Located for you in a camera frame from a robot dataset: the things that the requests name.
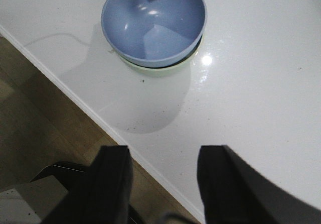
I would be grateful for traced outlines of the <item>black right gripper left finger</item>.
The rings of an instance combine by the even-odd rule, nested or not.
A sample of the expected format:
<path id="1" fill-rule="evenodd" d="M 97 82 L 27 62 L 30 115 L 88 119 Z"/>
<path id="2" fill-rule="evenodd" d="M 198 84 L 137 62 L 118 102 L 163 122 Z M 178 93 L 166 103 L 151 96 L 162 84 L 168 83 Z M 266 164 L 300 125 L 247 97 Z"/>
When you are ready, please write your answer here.
<path id="1" fill-rule="evenodd" d="M 63 200 L 43 223 L 127 223 L 132 188 L 127 146 L 103 146 Z"/>

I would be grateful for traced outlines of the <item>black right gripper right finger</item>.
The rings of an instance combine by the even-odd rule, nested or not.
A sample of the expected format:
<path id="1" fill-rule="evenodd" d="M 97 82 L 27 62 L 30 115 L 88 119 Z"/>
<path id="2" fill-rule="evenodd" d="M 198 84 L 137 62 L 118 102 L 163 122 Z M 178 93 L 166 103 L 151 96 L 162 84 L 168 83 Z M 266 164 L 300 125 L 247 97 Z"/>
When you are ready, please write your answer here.
<path id="1" fill-rule="evenodd" d="M 320 210 L 282 190 L 227 145 L 202 146 L 197 180 L 206 223 L 320 223 Z"/>

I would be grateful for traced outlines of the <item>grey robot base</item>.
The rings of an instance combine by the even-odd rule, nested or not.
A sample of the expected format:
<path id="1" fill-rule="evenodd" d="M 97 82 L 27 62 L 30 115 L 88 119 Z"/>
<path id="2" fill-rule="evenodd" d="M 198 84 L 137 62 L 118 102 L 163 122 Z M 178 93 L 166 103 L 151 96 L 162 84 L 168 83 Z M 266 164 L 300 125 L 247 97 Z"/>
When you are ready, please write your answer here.
<path id="1" fill-rule="evenodd" d="M 28 183 L 1 189 L 1 223 L 41 223 L 86 170 L 84 165 L 60 161 Z"/>

